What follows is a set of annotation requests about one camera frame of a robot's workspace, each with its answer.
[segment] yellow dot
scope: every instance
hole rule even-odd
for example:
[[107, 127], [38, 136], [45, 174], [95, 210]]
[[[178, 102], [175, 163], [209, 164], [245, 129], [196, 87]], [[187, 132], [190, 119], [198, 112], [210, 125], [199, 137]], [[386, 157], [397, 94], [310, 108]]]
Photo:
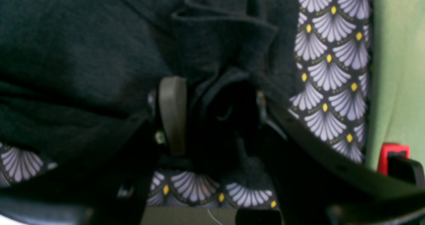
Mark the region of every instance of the yellow dot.
[[357, 35], [356, 35], [357, 41], [360, 41], [362, 38], [363, 38], [363, 34], [362, 33], [357, 33]]
[[354, 92], [357, 90], [357, 83], [351, 84], [351, 90]]
[[224, 201], [224, 193], [221, 193], [221, 194], [220, 194], [220, 196], [218, 197], [218, 200], [219, 200], [220, 202], [223, 202], [223, 201]]
[[353, 136], [351, 134], [347, 135], [347, 141], [351, 143], [353, 141]]
[[162, 192], [164, 192], [164, 195], [167, 195], [168, 192], [170, 192], [170, 188], [168, 187], [168, 185], [164, 186], [164, 188], [162, 189]]

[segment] fan pattern fabric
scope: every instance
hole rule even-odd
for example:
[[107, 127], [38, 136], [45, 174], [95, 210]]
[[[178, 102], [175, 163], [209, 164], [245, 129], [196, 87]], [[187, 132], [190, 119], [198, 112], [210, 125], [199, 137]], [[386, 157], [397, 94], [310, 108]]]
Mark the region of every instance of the fan pattern fabric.
[[[294, 56], [305, 90], [290, 112], [318, 138], [361, 163], [367, 129], [371, 0], [299, 0]], [[0, 143], [0, 188], [40, 175], [57, 164]], [[272, 189], [220, 184], [193, 172], [155, 172], [148, 206], [277, 209]]]

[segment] black fabric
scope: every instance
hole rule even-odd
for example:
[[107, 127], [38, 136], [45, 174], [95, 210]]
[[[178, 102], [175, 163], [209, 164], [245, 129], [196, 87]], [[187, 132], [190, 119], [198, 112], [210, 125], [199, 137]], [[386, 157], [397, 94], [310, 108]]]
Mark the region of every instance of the black fabric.
[[65, 163], [162, 77], [188, 79], [189, 115], [249, 80], [283, 106], [299, 93], [298, 0], [0, 0], [0, 140]]

